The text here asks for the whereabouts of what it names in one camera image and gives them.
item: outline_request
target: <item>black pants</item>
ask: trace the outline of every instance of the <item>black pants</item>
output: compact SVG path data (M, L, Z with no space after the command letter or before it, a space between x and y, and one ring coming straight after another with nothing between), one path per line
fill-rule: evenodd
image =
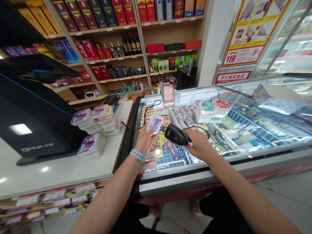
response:
M237 205L225 188L213 191L200 202L200 209L204 215L213 217L204 233L253 233ZM149 214L149 206L127 203L111 233L163 233L144 227L139 219Z

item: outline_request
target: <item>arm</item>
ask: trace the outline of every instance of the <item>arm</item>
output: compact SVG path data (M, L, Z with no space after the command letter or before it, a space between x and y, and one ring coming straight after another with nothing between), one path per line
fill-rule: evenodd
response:
M147 133L146 126L147 124L142 128L134 147L144 155L150 151L157 136L154 135L154 129ZM107 185L83 212L70 234L109 233L128 201L141 166L142 162L129 154Z
M188 151L209 165L255 233L301 233L283 213L215 152L203 133L192 129L185 130L185 133L193 143L192 147L186 146Z

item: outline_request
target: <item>liquor bottle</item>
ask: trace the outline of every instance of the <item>liquor bottle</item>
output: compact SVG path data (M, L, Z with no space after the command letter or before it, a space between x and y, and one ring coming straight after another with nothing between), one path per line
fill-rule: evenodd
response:
M127 43L126 43L126 40L124 38L124 35L121 35L122 39L123 39L123 51L124 51L124 54L126 56L129 56L129 51L128 51L128 47L127 47Z
M124 48L122 46L120 46L120 43L117 42L117 51L118 51L118 54L119 54L119 57L124 57L125 54L124 54Z
M102 60L106 59L103 49L101 49L100 45L98 44L97 44L97 54L99 55L100 59Z
M141 49L141 43L140 40L137 36L137 32L136 32L136 49L137 49L137 54L142 54L142 49Z
M133 55L133 51L132 51L132 46L131 46L131 42L128 38L128 35L126 34L126 42L127 42L127 47L128 47L128 52L129 52L129 55Z
M104 54L105 54L106 58L109 58L109 59L113 58L111 50L109 48L106 48L106 44L105 43L103 45L104 45L103 51L104 51Z
M117 52L117 49L116 49L116 47L114 47L114 44L113 43L111 43L110 44L110 51L111 51L111 53L113 54L113 57L114 58L118 58L119 56L118 56L118 52Z
M137 45L133 39L132 33L130 33L130 38L131 38L131 46L132 46L133 54L137 54L137 47L136 47Z

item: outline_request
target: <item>left hand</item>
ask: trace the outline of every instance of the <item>left hand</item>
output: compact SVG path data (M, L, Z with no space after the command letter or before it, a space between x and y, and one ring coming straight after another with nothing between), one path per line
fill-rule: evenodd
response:
M147 123L141 129L140 134L137 138L136 146L134 147L135 150L141 151L142 154L147 155L152 147L152 143L157 137L158 134L154 135L155 129L152 129L150 132L146 131Z

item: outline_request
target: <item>right hand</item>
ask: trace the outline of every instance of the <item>right hand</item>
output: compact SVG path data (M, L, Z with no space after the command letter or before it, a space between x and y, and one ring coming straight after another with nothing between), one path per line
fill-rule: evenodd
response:
M208 165L213 164L220 156L212 147L205 134L199 130L184 130L186 135L191 139L193 147L186 145L185 148L196 158L203 160Z

